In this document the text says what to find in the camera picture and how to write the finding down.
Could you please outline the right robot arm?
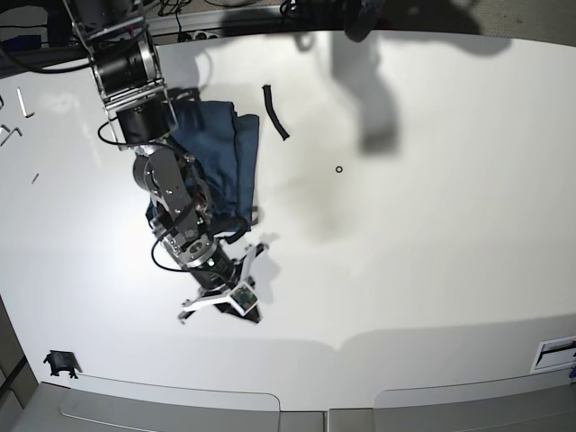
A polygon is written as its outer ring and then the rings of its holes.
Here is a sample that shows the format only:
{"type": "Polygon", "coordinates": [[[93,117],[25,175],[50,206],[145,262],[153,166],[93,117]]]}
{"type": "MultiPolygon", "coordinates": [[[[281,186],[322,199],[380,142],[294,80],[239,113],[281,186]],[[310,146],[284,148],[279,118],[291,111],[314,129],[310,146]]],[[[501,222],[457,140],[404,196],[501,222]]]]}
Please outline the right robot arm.
{"type": "Polygon", "coordinates": [[[259,322],[250,268],[266,245],[239,258],[225,252],[253,222],[257,118],[168,90],[141,1],[67,1],[65,8],[107,117],[98,137],[135,153],[133,177],[150,199],[155,246],[199,285],[180,320],[214,307],[259,322]]]}

